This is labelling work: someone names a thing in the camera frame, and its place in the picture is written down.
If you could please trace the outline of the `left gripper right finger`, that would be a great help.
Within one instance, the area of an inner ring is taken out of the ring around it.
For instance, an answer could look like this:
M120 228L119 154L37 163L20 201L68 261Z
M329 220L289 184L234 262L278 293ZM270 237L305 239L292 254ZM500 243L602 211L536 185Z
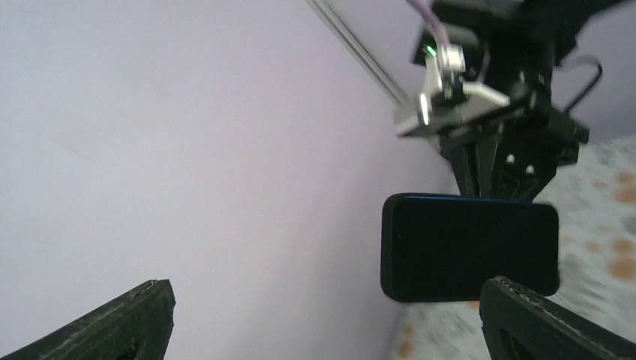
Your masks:
M507 277L481 288L479 315L493 360L635 358L635 344Z

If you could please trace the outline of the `black phone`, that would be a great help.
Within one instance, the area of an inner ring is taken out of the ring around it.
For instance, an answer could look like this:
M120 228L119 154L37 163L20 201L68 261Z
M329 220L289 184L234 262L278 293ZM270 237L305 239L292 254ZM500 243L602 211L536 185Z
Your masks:
M396 193L382 206L381 288L401 303L476 301L504 276L552 296L559 238L549 203Z

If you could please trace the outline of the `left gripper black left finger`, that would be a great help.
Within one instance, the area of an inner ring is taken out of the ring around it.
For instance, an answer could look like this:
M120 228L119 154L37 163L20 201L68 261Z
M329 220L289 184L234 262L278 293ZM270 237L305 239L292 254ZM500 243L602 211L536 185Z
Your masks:
M162 360L175 305L169 280L148 280L2 358Z

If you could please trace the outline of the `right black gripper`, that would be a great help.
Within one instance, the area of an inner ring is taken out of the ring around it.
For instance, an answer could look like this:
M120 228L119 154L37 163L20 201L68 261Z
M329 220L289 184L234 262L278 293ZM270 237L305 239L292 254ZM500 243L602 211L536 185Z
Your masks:
M511 104L443 130L440 153L450 163L460 195L534 200L559 167L577 163L590 130L553 105L550 75L486 80Z

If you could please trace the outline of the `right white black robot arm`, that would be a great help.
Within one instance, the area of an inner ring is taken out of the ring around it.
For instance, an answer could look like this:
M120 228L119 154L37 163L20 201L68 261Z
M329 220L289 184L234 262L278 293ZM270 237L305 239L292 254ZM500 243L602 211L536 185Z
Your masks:
M597 73L563 108L553 72L616 1L413 1L425 27L413 63L421 92L395 118L406 137L436 137L465 197L534 200L576 164L590 130L572 115Z

